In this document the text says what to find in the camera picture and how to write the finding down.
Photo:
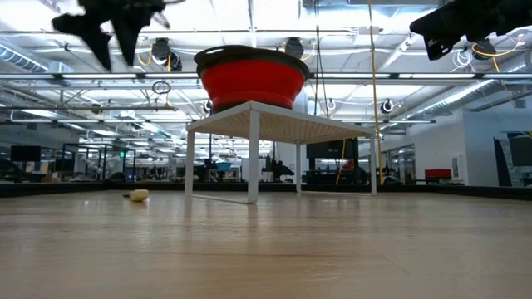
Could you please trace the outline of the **black equipment cart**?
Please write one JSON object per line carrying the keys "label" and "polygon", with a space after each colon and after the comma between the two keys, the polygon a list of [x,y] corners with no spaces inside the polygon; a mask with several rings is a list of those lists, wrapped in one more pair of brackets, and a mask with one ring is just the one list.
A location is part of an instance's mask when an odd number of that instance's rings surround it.
{"label": "black equipment cart", "polygon": [[358,139],[306,145],[307,184],[355,184],[358,181]]}

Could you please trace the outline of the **black robot cell frame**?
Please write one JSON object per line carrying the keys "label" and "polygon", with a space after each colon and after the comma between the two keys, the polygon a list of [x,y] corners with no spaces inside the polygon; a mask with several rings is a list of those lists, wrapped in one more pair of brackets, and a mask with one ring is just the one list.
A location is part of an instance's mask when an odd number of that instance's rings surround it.
{"label": "black robot cell frame", "polygon": [[136,180],[137,151],[104,143],[67,143],[57,151],[56,171],[74,182]]}

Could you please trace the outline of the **black aluminium rig frame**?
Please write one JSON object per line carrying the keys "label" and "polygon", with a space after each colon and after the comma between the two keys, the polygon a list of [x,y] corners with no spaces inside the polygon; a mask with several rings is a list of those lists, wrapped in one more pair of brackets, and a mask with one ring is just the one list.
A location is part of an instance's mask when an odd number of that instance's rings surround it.
{"label": "black aluminium rig frame", "polygon": [[[96,192],[107,190],[148,189],[150,191],[183,191],[183,184],[167,182],[82,182],[82,183],[24,183],[0,184],[0,198],[20,197],[44,194],[68,194],[77,192]],[[332,193],[369,193],[369,186],[304,184],[303,191]],[[379,193],[435,193],[453,194],[493,199],[515,199],[532,201],[532,188],[482,187],[456,184],[398,185],[387,184],[377,187]]]}

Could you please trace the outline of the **red collapsible bowl grey rim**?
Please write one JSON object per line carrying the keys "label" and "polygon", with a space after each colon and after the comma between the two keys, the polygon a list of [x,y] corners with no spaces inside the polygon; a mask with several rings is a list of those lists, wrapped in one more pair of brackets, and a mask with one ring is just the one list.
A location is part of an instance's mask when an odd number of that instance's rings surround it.
{"label": "red collapsible bowl grey rim", "polygon": [[307,65],[280,51],[226,45],[194,57],[214,114],[249,101],[291,110],[310,77]]}

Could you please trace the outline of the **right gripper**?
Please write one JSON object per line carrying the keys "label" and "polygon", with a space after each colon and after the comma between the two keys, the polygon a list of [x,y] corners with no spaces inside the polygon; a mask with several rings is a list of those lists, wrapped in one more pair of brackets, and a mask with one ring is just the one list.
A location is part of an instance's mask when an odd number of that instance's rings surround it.
{"label": "right gripper", "polygon": [[428,58],[435,61],[462,37],[478,42],[491,33],[501,36],[527,26],[532,26],[532,0],[453,0],[409,28],[422,35]]}

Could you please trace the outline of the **white perforated metal riser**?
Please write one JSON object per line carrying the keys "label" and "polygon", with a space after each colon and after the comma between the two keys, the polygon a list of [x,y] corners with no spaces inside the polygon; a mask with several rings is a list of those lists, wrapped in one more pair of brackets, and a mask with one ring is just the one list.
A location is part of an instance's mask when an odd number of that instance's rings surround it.
{"label": "white perforated metal riser", "polygon": [[186,126],[187,148],[185,195],[194,197],[195,134],[241,137],[249,141],[249,179],[244,204],[259,199],[259,142],[261,140],[296,145],[296,191],[301,185],[301,146],[326,141],[367,137],[370,140],[371,166],[376,165],[375,142],[381,138],[376,130],[339,120],[309,115],[273,105],[249,101]]}

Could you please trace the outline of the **black display panel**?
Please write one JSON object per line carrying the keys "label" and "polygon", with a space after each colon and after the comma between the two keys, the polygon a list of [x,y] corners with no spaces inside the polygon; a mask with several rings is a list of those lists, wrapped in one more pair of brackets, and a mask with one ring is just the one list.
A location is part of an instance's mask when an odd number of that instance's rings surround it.
{"label": "black display panel", "polygon": [[503,132],[494,148],[499,186],[532,189],[532,134]]}

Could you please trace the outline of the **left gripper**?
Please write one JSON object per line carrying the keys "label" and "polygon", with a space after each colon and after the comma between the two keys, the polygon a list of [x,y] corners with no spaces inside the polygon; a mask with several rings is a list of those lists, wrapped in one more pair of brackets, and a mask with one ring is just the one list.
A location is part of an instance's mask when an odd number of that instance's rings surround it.
{"label": "left gripper", "polygon": [[111,20],[127,66],[134,66],[135,48],[143,27],[154,15],[162,16],[168,5],[185,0],[77,0],[85,15],[62,14],[52,19],[55,31],[81,38],[105,70],[111,70],[108,43],[111,36],[101,30],[96,19]]}

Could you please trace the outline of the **black computer monitor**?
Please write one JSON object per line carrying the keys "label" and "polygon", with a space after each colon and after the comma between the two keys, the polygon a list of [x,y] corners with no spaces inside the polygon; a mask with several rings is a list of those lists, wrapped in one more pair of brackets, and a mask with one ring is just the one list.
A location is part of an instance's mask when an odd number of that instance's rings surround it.
{"label": "black computer monitor", "polygon": [[40,162],[42,147],[35,145],[12,145],[10,160],[12,162]]}

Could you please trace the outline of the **knife with cream handle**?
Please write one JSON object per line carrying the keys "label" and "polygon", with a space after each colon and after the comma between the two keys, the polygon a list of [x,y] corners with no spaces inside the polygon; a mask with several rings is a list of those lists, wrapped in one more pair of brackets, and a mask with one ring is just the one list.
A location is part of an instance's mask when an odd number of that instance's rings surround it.
{"label": "knife with cream handle", "polygon": [[147,189],[135,189],[128,194],[123,194],[122,197],[134,203],[142,203],[150,196],[150,191]]}

